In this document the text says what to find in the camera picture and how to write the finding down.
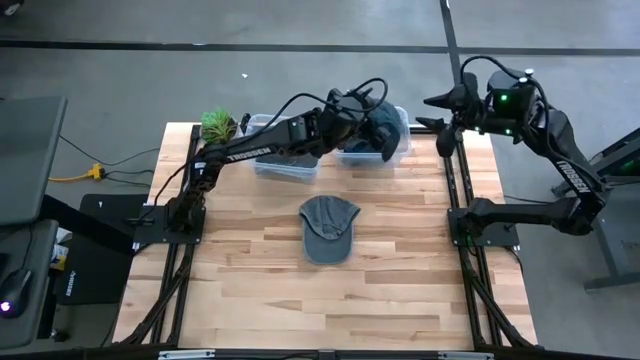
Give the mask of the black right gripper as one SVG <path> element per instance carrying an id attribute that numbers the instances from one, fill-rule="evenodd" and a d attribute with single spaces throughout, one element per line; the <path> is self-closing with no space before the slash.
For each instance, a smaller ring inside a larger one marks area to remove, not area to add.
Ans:
<path id="1" fill-rule="evenodd" d="M 448 123 L 443 118 L 417 117 L 416 122 L 430 131 L 440 131 L 436 140 L 438 154 L 450 157 L 456 147 L 456 134 L 461 130 L 472 130 L 479 125 L 484 114 L 484 101 L 478 94 L 477 76 L 464 72 L 461 83 L 449 92 L 423 100 L 428 106 L 450 110 L 452 113 Z"/>

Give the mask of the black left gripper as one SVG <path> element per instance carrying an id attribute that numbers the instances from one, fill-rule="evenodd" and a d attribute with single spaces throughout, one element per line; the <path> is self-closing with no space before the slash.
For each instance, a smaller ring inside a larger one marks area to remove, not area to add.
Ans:
<path id="1" fill-rule="evenodd" d="M 374 108 L 377 102 L 379 99 L 370 97 L 367 91 L 343 93 L 337 88 L 331 89 L 319 120 L 319 155 L 331 152 L 351 138 L 360 138 L 371 143 L 368 115 L 386 101 Z"/>

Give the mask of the grey baseball cap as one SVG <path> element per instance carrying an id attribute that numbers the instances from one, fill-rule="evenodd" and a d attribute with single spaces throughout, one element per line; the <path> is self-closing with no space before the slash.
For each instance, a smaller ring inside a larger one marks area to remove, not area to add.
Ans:
<path id="1" fill-rule="evenodd" d="M 354 222 L 361 208 L 336 196 L 320 195 L 299 208 L 305 257 L 315 265 L 339 265 L 351 255 Z"/>

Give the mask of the clear plastic storage bin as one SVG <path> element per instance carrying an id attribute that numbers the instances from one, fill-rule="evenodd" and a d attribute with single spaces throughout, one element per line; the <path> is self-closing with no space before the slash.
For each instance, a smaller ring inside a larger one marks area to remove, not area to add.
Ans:
<path id="1" fill-rule="evenodd" d="M 409 156 L 412 151 L 410 122 L 407 111 L 400 107 L 395 107 L 401 119 L 401 137 L 399 144 L 388 161 L 383 161 L 380 153 L 371 152 L 345 152 L 336 150 L 336 157 L 339 162 L 347 167 L 378 167 L 378 166 L 395 166 L 402 159 Z"/>
<path id="2" fill-rule="evenodd" d="M 251 160 L 254 171 L 257 176 L 265 178 L 279 179 L 283 181 L 291 181 L 298 183 L 312 183 L 315 181 L 317 173 L 319 171 L 320 164 L 313 169 L 282 169 L 270 166 L 259 165 L 255 162 L 257 158 Z"/>

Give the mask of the potted plant in patterned pot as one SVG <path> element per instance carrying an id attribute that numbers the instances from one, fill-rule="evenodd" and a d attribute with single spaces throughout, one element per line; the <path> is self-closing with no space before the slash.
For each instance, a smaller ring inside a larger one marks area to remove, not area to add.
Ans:
<path id="1" fill-rule="evenodd" d="M 231 112 L 222 108 L 203 112 L 200 121 L 201 138 L 207 145 L 224 145 L 238 134 L 238 122 Z"/>

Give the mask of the grey metal stand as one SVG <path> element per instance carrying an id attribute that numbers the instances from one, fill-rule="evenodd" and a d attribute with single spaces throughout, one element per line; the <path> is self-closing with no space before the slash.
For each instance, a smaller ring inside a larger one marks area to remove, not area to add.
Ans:
<path id="1" fill-rule="evenodd" d="M 584 283 L 594 291 L 640 283 L 640 269 L 627 256 L 627 244 L 640 245 L 640 128 L 596 153 L 589 161 L 609 187 L 607 204 L 594 233 L 608 275 Z"/>

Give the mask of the black Trossen case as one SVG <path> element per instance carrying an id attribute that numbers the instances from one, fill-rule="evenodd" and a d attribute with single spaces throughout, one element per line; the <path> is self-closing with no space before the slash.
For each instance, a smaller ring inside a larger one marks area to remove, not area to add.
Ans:
<path id="1" fill-rule="evenodd" d="M 145 194 L 87 194 L 79 211 L 132 236 L 134 228 L 126 220 L 136 218 L 146 200 Z M 64 246 L 68 255 L 64 272 L 55 281 L 56 302 L 62 306 L 118 303 L 132 258 L 83 235 L 72 234 Z"/>

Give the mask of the small colourful carton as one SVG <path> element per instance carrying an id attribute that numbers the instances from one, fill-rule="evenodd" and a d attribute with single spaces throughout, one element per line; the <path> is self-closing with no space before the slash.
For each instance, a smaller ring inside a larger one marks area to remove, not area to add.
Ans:
<path id="1" fill-rule="evenodd" d="M 63 271 L 68 257 L 69 248 L 64 242 L 70 240 L 72 233 L 64 228 L 59 228 L 56 233 L 54 247 L 51 253 L 49 267 L 54 270 Z"/>

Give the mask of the grey rectangular panel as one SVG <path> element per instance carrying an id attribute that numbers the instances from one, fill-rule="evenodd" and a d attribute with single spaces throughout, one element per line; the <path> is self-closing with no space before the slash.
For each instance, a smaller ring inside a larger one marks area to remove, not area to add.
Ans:
<path id="1" fill-rule="evenodd" d="M 0 226 L 39 216 L 68 100 L 0 101 Z"/>

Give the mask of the grey side desk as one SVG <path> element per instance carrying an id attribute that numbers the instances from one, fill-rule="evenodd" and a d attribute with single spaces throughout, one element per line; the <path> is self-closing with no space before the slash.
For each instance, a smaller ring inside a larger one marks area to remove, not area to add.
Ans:
<path id="1" fill-rule="evenodd" d="M 0 231 L 0 284 L 23 263 L 32 272 L 23 313 L 11 319 L 0 316 L 0 350 L 23 347 L 36 338 L 57 229 L 56 221 L 43 220 Z"/>

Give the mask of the black computer mouse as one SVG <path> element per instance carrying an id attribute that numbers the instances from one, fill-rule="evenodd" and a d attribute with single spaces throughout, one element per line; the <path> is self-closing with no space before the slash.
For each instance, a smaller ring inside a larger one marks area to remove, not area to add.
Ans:
<path id="1" fill-rule="evenodd" d="M 9 273 L 0 284 L 0 317 L 20 317 L 28 306 L 33 272 L 19 268 Z"/>

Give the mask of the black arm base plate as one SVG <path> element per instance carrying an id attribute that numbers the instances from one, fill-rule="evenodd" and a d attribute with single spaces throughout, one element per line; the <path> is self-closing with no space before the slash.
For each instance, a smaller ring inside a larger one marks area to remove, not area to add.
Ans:
<path id="1" fill-rule="evenodd" d="M 175 219 L 169 212 L 168 206 L 156 206 L 142 222 L 134 218 L 134 241 L 140 244 L 199 244 L 203 238 L 206 208 L 193 209 L 185 219 Z"/>
<path id="2" fill-rule="evenodd" d="M 480 233 L 470 233 L 462 222 L 466 208 L 450 208 L 447 221 L 451 243 L 458 247 L 514 247 L 520 244 L 513 224 L 493 223 Z"/>

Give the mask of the silver aluminium bracket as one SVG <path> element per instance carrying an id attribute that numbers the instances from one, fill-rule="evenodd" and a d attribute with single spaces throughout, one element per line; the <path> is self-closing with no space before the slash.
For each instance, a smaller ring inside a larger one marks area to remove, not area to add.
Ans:
<path id="1" fill-rule="evenodd" d="M 438 360 L 495 360 L 492 353 L 447 351 L 439 352 Z"/>
<path id="2" fill-rule="evenodd" d="M 214 350 L 192 349 L 161 351 L 157 360 L 208 360 L 216 357 Z"/>

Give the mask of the black aluminium table frame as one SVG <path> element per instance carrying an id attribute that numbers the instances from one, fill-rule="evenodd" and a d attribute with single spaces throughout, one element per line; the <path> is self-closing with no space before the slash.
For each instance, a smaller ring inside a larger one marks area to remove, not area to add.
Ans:
<path id="1" fill-rule="evenodd" d="M 501 251 L 488 255 L 498 306 L 514 322 L 516 346 L 489 341 L 489 318 L 469 324 L 458 251 L 448 237 L 450 190 L 431 137 L 414 141 L 394 175 L 342 171 L 323 161 L 311 186 L 255 177 L 235 164 L 207 201 L 187 292 L 170 303 L 182 317 L 166 340 L 137 339 L 134 324 L 157 298 L 166 250 L 154 245 L 131 268 L 114 342 L 99 355 L 157 360 L 161 351 L 209 349 L 208 360 L 438 360 L 439 352 L 539 353 L 522 276 Z M 321 268 L 302 253 L 298 206 L 327 193 L 361 206 L 356 248 Z"/>

